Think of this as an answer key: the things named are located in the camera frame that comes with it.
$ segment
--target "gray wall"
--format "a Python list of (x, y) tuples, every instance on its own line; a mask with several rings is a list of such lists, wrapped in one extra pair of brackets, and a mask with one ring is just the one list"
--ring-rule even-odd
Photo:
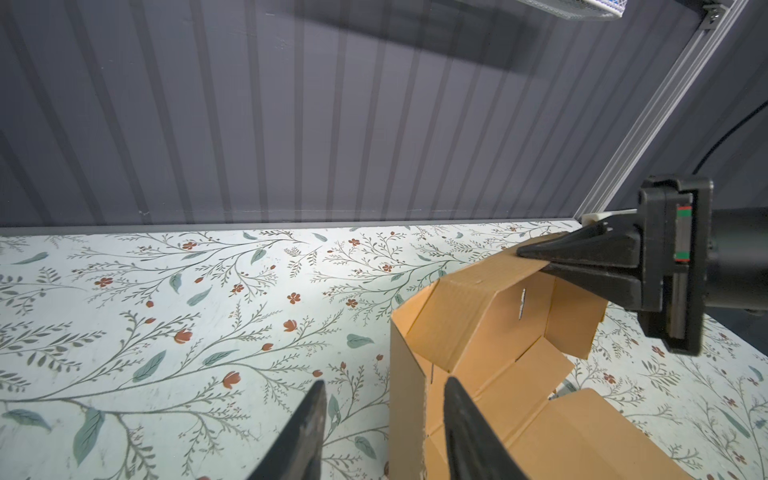
[(0, 225), (568, 217), (699, 22), (628, 3), (0, 0)]
[[(705, 153), (768, 100), (768, 2), (750, 2), (619, 190), (609, 210), (637, 205), (648, 175), (690, 174)], [(768, 206), (768, 109), (723, 142), (699, 172), (715, 208)]]

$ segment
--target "wire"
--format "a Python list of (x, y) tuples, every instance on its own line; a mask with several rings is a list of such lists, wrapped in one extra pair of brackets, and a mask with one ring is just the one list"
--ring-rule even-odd
[(758, 105), (757, 108), (755, 108), (754, 110), (752, 110), (750, 112), (750, 114), (748, 114), (746, 117), (742, 118), (739, 123), (735, 124), (733, 126), (733, 128), (731, 128), (730, 130), (728, 130), (728, 132), (725, 133), (725, 135), (720, 137), (720, 139), (717, 141), (717, 143), (715, 143), (715, 145), (712, 145), (712, 148), (710, 148), (710, 150), (707, 152), (707, 154), (704, 155), (704, 158), (702, 158), (701, 161), (699, 162), (699, 164), (696, 166), (696, 168), (694, 168), (694, 171), (693, 171), (692, 175), (695, 175), (695, 174), (699, 173), (699, 170), (701, 170), (702, 166), (704, 165), (704, 162), (706, 162), (707, 159), (709, 159), (710, 155), (712, 155), (712, 153), (715, 150), (717, 150), (717, 148), (725, 140), (727, 140), (728, 137), (731, 136), (731, 134), (733, 134), (733, 132), (735, 132), (736, 130), (739, 130), (739, 128), (741, 128), (746, 122), (750, 121), (750, 119), (752, 117), (754, 117), (755, 115), (759, 114), (766, 106), (768, 106), (768, 100), (765, 100), (762, 104)]

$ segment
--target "cardboard box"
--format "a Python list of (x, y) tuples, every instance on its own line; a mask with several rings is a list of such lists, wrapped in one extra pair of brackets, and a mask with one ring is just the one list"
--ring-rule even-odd
[(607, 301), (516, 250), (440, 278), (392, 314), (390, 478), (449, 478), (450, 375), (531, 480), (689, 478), (594, 390), (548, 400), (573, 369), (562, 353), (587, 358)]

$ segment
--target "floral pattern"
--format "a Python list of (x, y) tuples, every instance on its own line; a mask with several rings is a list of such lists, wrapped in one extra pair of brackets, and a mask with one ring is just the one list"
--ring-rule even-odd
[[(381, 480), (392, 310), (577, 226), (2, 237), (4, 476), (245, 478), (323, 379), (323, 477)], [(768, 478), (768, 358), (719, 323), (700, 357), (675, 356), (609, 306), (573, 360), (556, 395), (597, 390), (694, 478)]]

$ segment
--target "white mesh box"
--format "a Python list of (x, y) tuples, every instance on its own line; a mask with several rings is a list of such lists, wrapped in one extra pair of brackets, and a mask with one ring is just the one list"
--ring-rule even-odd
[(627, 0), (519, 0), (566, 20), (621, 18)]

